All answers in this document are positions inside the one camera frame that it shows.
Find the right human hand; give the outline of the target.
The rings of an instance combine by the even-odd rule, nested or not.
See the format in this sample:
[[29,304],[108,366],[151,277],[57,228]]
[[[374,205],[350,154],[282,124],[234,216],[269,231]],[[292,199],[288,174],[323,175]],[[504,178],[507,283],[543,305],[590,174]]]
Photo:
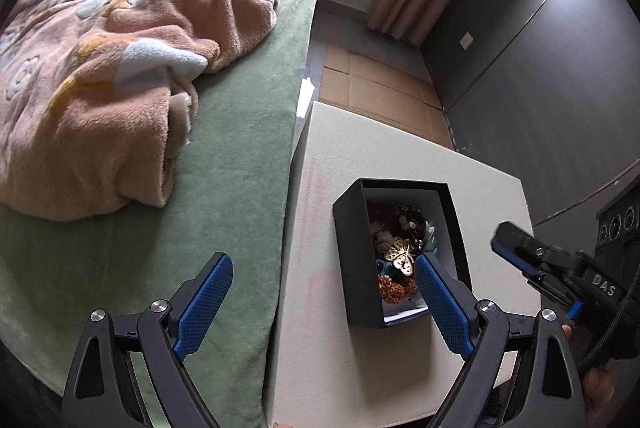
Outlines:
[[[563,324],[562,330],[570,344],[574,358],[581,360],[586,354],[590,335],[585,330],[574,328],[568,324]],[[614,379],[606,368],[591,367],[586,371],[582,377],[582,393],[584,394],[588,422],[592,422],[606,409],[614,392]]]

